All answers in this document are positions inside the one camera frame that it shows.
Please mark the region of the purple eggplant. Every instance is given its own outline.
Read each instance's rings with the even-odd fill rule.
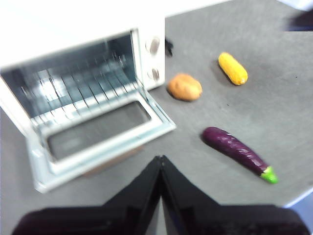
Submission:
[[[228,132],[217,127],[208,127],[204,130],[202,137],[209,146],[236,160],[266,181],[272,184],[278,182],[272,167]]]

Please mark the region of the corn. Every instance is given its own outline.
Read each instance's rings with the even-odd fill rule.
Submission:
[[[227,52],[221,53],[219,64],[233,84],[242,85],[247,82],[247,71],[232,55]]]

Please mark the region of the oven control knob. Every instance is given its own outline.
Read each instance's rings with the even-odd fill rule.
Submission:
[[[158,70],[157,69],[151,69],[150,72],[148,72],[148,76],[149,78],[158,81],[160,79],[160,75],[158,74]]]
[[[146,49],[150,54],[155,55],[157,53],[159,45],[160,38],[154,37],[152,40],[146,42]]]

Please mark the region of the table surface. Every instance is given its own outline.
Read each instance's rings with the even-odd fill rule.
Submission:
[[[33,188],[24,137],[1,111],[1,230],[10,234],[29,211],[55,206],[101,205],[118,193],[155,155],[166,155],[196,186],[221,204],[283,206],[313,186],[313,34],[282,32],[298,11],[274,0],[235,0],[166,19],[174,56],[166,80],[192,75],[203,94],[173,99],[163,85],[151,95],[177,129],[123,162],[79,177],[47,194]],[[249,80],[232,85],[217,64],[228,51]],[[268,184],[200,140],[217,126],[245,142],[275,169]],[[165,234],[164,224],[157,234]]]

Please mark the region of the toy vegetable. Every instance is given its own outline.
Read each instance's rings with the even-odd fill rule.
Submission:
[[[219,64],[233,84],[242,85],[247,82],[247,71],[232,55],[227,52],[221,53]]]
[[[184,73],[177,74],[167,85],[167,90],[176,99],[193,101],[202,94],[199,81]]]
[[[209,146],[236,160],[264,180],[272,184],[278,182],[272,167],[228,132],[217,127],[208,127],[204,130],[202,137]]]

